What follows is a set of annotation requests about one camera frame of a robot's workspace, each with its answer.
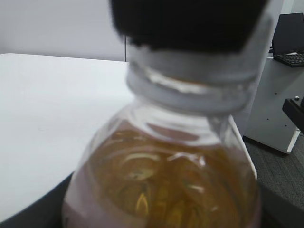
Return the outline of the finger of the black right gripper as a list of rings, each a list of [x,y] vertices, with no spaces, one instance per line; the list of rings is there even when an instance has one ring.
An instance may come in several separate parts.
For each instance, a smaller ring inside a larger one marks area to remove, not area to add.
[[[111,0],[114,27],[152,50],[239,52],[266,0]]]

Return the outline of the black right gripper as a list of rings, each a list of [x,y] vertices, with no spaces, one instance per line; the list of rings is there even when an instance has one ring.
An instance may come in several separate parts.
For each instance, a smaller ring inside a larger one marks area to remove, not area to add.
[[[285,99],[283,107],[283,112],[287,117],[293,122],[293,124],[304,133],[304,97],[295,97],[293,99]]]

